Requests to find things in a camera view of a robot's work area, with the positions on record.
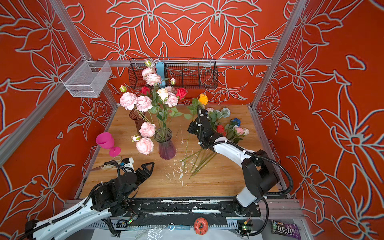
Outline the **orange rose stem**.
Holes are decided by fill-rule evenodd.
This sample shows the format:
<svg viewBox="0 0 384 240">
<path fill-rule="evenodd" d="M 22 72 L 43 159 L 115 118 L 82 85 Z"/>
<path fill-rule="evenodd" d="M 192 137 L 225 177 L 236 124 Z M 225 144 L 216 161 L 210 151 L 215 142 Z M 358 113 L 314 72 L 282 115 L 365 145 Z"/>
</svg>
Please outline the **orange rose stem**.
<svg viewBox="0 0 384 240">
<path fill-rule="evenodd" d="M 205 106 L 208 104 L 209 99 L 207 95 L 200 94 L 197 98 L 192 100 L 192 103 L 187 106 L 187 109 L 190 111 L 189 114 L 184 114 L 184 118 L 187 120 L 191 120 L 197 113 L 198 110 L 204 109 Z"/>
</svg>

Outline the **pink peony stem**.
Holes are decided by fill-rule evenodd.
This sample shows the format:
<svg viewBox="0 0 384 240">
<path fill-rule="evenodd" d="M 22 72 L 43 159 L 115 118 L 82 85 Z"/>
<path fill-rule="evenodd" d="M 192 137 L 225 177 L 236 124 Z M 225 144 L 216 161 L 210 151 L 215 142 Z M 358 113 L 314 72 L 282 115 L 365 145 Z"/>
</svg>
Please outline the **pink peony stem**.
<svg viewBox="0 0 384 240">
<path fill-rule="evenodd" d="M 167 115 L 164 111 L 164 101 L 159 96 L 158 90 L 164 88 L 160 86 L 162 79 L 157 74 L 156 63 L 158 60 L 145 59 L 144 61 L 144 69 L 142 70 L 142 77 L 145 82 L 145 87 L 149 87 L 151 89 L 150 98 L 152 99 L 152 103 L 154 105 L 153 110 L 149 110 L 150 118 L 155 122 L 154 117 L 157 118 L 158 127 L 162 128 L 166 126 Z"/>
<path fill-rule="evenodd" d="M 171 79 L 170 86 L 165 86 L 158 90 L 159 96 L 164 101 L 164 111 L 167 115 L 166 126 L 163 128 L 170 129 L 169 124 L 171 120 L 183 115 L 183 113 L 177 109 L 180 100 L 176 96 L 178 88 L 174 87 L 174 82 L 175 79 Z M 149 112 L 146 113 L 146 117 L 151 120 Z M 136 143 L 136 148 L 141 154 L 148 155 L 154 151 L 154 142 L 156 142 L 154 135 L 156 130 L 160 129 L 157 118 L 154 117 L 154 120 L 154 123 L 143 123 L 140 129 L 140 135 L 133 138 L 133 141 Z"/>
<path fill-rule="evenodd" d="M 150 98 L 150 94 L 148 96 L 137 96 L 128 91 L 128 88 L 124 85 L 119 87 L 119 91 L 122 93 L 119 104 L 125 110 L 137 110 L 139 114 L 145 119 L 146 122 L 153 123 L 153 120 L 149 120 L 146 117 L 146 113 L 149 110 L 154 109 L 154 105 L 152 103 L 152 99 Z"/>
</svg>

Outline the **purple ribbed glass vase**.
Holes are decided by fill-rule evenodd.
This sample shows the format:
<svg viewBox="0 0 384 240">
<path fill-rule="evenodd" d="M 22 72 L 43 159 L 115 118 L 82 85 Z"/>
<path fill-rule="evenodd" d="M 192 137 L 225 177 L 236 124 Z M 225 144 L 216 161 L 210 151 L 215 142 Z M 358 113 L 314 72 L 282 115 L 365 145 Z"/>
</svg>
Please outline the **purple ribbed glass vase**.
<svg viewBox="0 0 384 240">
<path fill-rule="evenodd" d="M 171 160 L 176 155 L 172 137 L 173 133 L 169 128 L 160 128 L 155 132 L 154 139 L 159 143 L 159 155 L 164 160 Z"/>
</svg>

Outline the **brown ribbed glass vase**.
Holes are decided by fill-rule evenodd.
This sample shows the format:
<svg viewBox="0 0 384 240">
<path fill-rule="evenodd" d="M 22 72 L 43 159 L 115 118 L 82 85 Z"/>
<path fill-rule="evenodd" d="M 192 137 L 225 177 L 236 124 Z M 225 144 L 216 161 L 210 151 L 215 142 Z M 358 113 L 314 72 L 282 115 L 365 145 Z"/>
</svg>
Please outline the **brown ribbed glass vase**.
<svg viewBox="0 0 384 240">
<path fill-rule="evenodd" d="M 131 110 L 129 116 L 135 122 L 137 133 L 140 135 L 141 126 L 146 122 L 145 119 L 143 119 L 137 110 Z"/>
</svg>

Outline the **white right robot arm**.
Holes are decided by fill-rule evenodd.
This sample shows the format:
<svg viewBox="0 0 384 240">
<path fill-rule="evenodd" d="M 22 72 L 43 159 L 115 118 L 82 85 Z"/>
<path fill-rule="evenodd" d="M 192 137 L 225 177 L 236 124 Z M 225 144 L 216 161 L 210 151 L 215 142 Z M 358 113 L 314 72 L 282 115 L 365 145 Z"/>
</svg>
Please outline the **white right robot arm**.
<svg viewBox="0 0 384 240">
<path fill-rule="evenodd" d="M 293 190 L 293 178 L 283 166 L 268 158 L 263 151 L 244 149 L 223 135 L 215 133 L 208 116 L 198 114 L 196 120 L 191 122 L 188 132 L 198 137 L 202 149 L 220 154 L 242 168 L 246 186 L 236 195 L 236 203 L 241 207 L 246 208 L 266 197 L 285 196 Z M 286 175 L 289 185 L 286 190 L 271 192 L 272 187 L 280 181 L 276 168 Z"/>
</svg>

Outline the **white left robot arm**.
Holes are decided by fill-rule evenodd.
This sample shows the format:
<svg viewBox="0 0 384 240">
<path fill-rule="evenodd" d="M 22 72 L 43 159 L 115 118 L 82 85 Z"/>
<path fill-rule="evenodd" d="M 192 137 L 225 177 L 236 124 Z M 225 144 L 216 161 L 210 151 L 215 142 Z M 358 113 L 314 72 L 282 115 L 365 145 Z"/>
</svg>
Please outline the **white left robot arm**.
<svg viewBox="0 0 384 240">
<path fill-rule="evenodd" d="M 155 164 L 142 164 L 136 170 L 129 159 L 124 159 L 122 163 L 109 161 L 104 164 L 116 167 L 116 178 L 95 185 L 85 199 L 53 217 L 43 221 L 28 221 L 25 233 L 20 238 L 62 240 L 98 221 L 106 223 L 112 234 L 119 236 L 111 218 L 138 214 L 132 206 L 133 197 L 130 195 L 152 175 Z"/>
</svg>

